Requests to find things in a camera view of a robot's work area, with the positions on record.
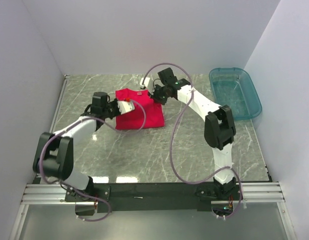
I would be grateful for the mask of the red t shirt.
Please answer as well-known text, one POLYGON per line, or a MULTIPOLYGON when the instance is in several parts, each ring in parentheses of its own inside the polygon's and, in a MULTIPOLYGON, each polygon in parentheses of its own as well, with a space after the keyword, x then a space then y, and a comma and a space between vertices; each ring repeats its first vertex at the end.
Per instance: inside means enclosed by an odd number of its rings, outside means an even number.
MULTIPOLYGON (((124 88, 116 90, 115 97, 119 101, 126 99, 134 100, 143 107, 146 114, 143 129, 161 128, 165 126, 162 105, 154 102, 154 100, 148 96, 148 90, 134 91, 129 88, 124 88)), ((134 103, 134 107, 135 110, 115 118, 115 128, 117 130, 137 130, 142 126, 144 122, 144 113, 138 104, 134 103)))

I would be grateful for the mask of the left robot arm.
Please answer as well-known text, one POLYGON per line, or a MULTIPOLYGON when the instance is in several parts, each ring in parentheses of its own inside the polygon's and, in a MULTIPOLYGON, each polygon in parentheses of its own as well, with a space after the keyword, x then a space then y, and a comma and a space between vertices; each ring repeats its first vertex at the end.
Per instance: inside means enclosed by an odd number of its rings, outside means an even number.
POLYGON ((89 201, 95 195, 92 177, 74 170, 74 146, 83 138, 92 135, 105 124, 123 113, 122 102, 110 100, 105 92, 95 92, 91 103, 72 124, 56 132, 40 135, 32 170, 42 179, 54 177, 76 190, 81 200, 89 201))

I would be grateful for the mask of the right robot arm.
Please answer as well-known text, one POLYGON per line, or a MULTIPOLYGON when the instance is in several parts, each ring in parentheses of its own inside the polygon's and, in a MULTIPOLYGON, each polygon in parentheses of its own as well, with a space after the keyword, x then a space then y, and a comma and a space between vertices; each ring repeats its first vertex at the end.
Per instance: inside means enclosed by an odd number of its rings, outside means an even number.
POLYGON ((202 192, 203 196, 224 200, 236 191, 236 178, 232 166, 232 146, 236 127, 232 110, 221 106, 199 91, 190 79, 178 79, 169 67, 158 73, 161 85, 145 77, 140 85, 148 90, 155 102, 165 105, 168 98, 174 98, 191 108, 204 121, 204 139, 212 148, 214 159, 213 191, 202 192))

